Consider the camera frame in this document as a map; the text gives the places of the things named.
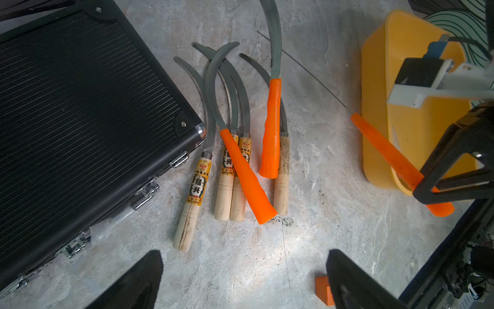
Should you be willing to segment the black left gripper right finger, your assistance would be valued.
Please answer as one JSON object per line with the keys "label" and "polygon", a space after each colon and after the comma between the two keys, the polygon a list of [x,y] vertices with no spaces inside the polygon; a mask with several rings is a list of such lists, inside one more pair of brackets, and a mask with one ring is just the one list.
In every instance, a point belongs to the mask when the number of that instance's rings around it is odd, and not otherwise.
{"label": "black left gripper right finger", "polygon": [[337,309],[406,307],[338,249],[329,251],[326,268]]}

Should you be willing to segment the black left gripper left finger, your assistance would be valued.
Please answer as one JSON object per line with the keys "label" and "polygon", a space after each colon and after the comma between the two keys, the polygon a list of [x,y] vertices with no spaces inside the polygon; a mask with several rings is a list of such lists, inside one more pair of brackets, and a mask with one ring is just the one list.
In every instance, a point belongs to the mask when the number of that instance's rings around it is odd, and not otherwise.
{"label": "black left gripper left finger", "polygon": [[88,308],[154,308],[163,274],[160,251],[151,250]]}

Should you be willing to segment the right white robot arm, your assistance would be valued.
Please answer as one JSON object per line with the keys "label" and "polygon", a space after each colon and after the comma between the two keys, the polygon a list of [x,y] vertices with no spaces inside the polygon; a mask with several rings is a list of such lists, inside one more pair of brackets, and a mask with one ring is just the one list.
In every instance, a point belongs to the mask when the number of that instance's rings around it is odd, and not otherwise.
{"label": "right white robot arm", "polygon": [[337,308],[441,308],[447,294],[482,299],[493,291],[493,103],[471,109],[445,132],[416,169],[360,115],[353,124],[436,216],[471,200],[464,215],[400,297],[394,297],[342,251],[329,252],[316,294]]}

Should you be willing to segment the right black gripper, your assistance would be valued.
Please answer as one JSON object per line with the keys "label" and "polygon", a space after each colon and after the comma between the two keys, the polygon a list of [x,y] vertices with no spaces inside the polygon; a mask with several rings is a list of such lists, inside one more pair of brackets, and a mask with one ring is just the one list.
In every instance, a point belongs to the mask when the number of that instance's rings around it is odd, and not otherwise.
{"label": "right black gripper", "polygon": [[[444,176],[463,156],[482,167]],[[480,104],[453,123],[421,169],[424,179],[413,196],[424,204],[493,198],[493,104]]]}

